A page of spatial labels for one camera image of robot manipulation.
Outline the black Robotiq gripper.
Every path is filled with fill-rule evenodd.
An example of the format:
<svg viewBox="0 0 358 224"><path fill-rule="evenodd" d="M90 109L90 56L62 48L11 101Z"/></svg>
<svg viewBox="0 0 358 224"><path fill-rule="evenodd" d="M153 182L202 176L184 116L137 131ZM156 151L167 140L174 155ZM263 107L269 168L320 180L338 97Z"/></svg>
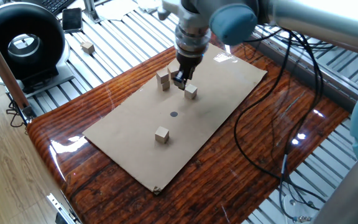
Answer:
<svg viewBox="0 0 358 224"><path fill-rule="evenodd" d="M177 60L180 64L180 71L178 71L178 73L173 77L173 84L179 89L184 90L186 87L186 79L191 80L193 78L195 71L194 68L201 63L202 58L202 55L199 57L187 57L177 53ZM188 70L186 78L184 77L184 73L181 70Z"/></svg>

